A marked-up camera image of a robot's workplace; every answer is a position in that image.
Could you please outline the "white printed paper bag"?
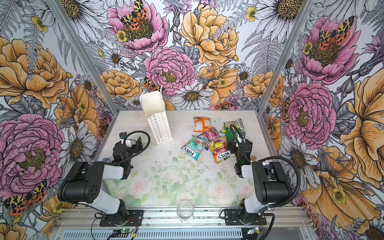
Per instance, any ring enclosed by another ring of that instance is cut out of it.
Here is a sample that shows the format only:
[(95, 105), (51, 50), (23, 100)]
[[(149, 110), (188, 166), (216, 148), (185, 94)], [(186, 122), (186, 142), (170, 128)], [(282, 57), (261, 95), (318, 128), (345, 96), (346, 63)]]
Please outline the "white printed paper bag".
[(140, 96), (140, 103), (156, 143), (159, 145), (171, 141), (173, 137), (162, 92), (143, 93)]

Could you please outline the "teal Fox's candy packet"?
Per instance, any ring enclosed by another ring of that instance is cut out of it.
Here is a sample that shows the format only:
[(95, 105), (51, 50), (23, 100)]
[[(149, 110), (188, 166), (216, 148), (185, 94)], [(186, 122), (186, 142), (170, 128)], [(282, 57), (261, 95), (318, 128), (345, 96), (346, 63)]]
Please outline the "teal Fox's candy packet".
[(197, 161), (201, 152), (208, 147), (208, 143), (209, 141), (204, 138), (193, 136), (181, 147), (181, 150)]

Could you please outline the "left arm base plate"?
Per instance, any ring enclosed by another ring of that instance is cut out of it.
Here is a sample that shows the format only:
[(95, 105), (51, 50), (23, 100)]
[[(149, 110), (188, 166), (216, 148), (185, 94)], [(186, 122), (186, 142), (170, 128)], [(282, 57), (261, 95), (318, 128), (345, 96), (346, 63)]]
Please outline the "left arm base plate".
[(122, 216), (118, 213), (106, 215), (99, 223), (100, 227), (140, 227), (144, 210), (127, 210)]

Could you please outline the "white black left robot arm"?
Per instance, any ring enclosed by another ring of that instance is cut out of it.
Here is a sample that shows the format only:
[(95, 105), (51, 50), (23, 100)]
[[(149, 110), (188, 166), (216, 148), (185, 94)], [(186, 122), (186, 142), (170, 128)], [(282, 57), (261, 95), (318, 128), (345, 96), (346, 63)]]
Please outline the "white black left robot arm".
[(102, 183), (106, 180), (126, 180), (134, 168), (132, 159), (143, 153), (150, 142), (148, 133), (133, 131), (115, 144), (111, 163), (75, 163), (59, 187), (58, 199), (97, 210), (101, 214), (102, 227), (140, 226), (144, 211), (128, 211), (123, 200), (112, 197), (102, 189)]

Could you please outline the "yellow red Fox's packet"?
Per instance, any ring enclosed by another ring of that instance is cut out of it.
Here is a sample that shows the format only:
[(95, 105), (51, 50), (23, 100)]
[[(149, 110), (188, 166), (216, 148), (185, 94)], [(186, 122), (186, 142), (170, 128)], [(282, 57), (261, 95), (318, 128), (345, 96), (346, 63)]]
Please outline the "yellow red Fox's packet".
[(232, 156), (231, 151), (228, 148), (228, 142), (226, 137), (212, 140), (208, 143), (208, 147), (211, 150), (215, 163), (221, 163)]

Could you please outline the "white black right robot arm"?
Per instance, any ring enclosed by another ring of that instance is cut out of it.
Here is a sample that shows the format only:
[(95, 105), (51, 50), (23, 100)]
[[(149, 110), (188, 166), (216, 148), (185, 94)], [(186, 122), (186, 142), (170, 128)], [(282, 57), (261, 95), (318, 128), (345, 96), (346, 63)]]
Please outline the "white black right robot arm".
[(271, 205), (284, 202), (293, 195), (289, 181), (281, 163), (273, 162), (271, 157), (251, 161), (253, 143), (243, 133), (235, 133), (234, 138), (229, 142), (229, 149), (236, 158), (235, 173), (239, 178), (251, 181), (254, 193), (241, 197), (237, 210), (225, 209), (224, 220), (227, 226), (265, 225), (265, 212)]

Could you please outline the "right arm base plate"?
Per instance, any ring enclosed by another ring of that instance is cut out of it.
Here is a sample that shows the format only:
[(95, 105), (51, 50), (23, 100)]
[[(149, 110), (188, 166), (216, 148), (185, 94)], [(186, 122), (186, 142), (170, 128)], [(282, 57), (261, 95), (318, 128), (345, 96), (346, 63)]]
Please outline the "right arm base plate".
[(258, 214), (249, 214), (240, 209), (223, 209), (220, 217), (225, 220), (227, 226), (265, 226), (266, 218)]

